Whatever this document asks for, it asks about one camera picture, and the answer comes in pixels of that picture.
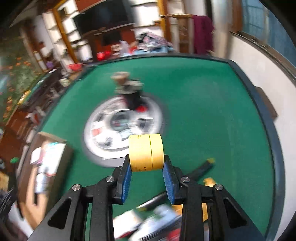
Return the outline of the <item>cardboard box tray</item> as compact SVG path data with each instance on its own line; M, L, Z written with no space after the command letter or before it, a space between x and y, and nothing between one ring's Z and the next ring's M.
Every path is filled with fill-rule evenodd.
M45 144L65 143L60 165L55 176L47 176L41 167ZM21 172L18 176L18 200L22 215L32 229L35 229L49 210L59 200L59 191L65 182L73 149L66 140L46 132L34 136Z

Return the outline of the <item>yellow tape roll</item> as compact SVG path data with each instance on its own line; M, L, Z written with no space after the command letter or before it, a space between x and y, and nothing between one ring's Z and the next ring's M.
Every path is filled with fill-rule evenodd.
M165 161L161 135L159 133L131 135L129 162L133 172L163 169Z

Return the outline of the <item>maroon cloth on chair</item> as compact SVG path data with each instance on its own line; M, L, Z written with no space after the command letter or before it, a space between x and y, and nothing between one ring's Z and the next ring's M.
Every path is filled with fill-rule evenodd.
M208 16L192 15L194 22L194 53L206 55L213 51L213 31L212 20Z

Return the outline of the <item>white pink small box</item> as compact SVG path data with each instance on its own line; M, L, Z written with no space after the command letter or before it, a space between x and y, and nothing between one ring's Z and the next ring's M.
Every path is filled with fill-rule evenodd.
M129 210L113 219L114 238L119 239L135 232L144 219L135 210Z

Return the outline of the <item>black jar with cork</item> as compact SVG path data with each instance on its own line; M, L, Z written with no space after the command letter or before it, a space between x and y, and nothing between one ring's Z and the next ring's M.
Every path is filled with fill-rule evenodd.
M121 95L128 109L143 113L148 110L142 100L144 84L136 79L130 79L130 73L119 71L112 74L111 79L116 83L115 92Z

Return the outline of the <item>round grey table console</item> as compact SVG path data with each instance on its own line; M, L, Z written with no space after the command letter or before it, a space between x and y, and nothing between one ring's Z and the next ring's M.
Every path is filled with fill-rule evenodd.
M115 168L129 153L131 135L165 132L168 110L155 96L144 93L144 111L128 109L122 96L101 102L90 114L82 135L85 155L95 164Z

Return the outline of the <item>black seasoning packet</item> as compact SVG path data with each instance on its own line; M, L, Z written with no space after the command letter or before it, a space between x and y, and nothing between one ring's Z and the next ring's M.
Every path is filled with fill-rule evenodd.
M170 231L181 227L182 216L171 206L161 204L153 210L128 240L165 240Z

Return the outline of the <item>pile of clothes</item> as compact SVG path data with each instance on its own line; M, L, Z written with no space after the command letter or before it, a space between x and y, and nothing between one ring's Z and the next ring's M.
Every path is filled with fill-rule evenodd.
M149 53L173 53L175 49L171 42L164 37L152 32L144 32L137 36L136 49L132 52L134 55L143 55Z

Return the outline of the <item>black television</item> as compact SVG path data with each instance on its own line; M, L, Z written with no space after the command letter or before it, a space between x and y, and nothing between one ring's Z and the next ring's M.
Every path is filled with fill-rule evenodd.
M112 29L134 22L129 1L101 1L73 18L80 35L100 29Z

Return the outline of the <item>teal tissue pack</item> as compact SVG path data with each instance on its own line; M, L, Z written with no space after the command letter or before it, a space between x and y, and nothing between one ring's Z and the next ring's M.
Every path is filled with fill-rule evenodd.
M54 142L45 144L41 167L47 176L56 175L65 148L65 143Z

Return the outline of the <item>wooden chair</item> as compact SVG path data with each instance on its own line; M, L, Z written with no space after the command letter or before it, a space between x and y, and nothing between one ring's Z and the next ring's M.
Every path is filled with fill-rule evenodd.
M171 21L175 19L175 27L177 28L177 34L179 39L177 40L177 46L180 53L190 53L190 20L193 18L191 14L166 14L159 15L161 18L161 29L163 30L164 38L171 42Z

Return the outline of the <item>wooden stool by wall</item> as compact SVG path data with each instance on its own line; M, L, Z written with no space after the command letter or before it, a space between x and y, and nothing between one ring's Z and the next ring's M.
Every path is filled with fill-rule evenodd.
M264 92L264 90L261 87L256 86L255 88L256 88L257 92L259 93L259 95L261 96L264 104L266 105L272 120L275 121L278 117L278 113L276 112L273 104L271 103L268 96L266 95L266 93Z

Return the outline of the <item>black pen pink tip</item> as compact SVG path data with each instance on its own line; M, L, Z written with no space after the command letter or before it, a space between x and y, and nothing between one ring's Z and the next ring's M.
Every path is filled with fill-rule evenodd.
M138 211L149 211L149 210L156 208L157 206L159 206L161 204L164 204L166 201L167 201L167 193L162 192L162 193L156 195L155 197L153 197L152 199L142 203L141 205L136 207L136 209Z

